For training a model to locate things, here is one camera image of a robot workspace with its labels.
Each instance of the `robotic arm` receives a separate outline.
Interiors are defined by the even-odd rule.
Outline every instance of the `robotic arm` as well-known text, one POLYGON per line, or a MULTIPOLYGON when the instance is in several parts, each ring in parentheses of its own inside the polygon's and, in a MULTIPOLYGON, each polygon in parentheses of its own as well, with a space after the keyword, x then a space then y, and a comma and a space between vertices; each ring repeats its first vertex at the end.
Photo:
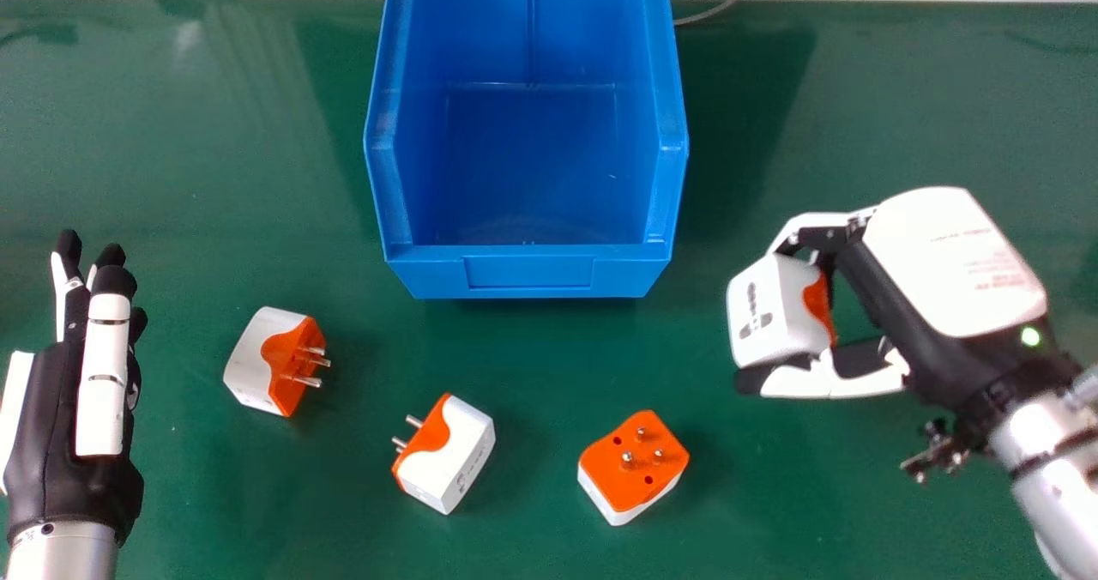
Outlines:
POLYGON ((51 255, 56 344, 14 353, 0 403, 2 489, 10 500, 8 580, 109 580, 141 513, 145 484, 130 461, 147 323, 137 283, 108 246, 88 271, 65 231, 51 255))
POLYGON ((953 413, 925 426, 918 482, 973 451, 1010 473, 1049 567, 1098 578, 1098 376, 1056 346, 1044 287, 967 190, 910 190, 788 221, 728 287, 741 393, 858 398, 907 390, 953 413), (807 250, 807 260, 797 258, 807 250), (840 346, 839 271, 883 336, 840 346))

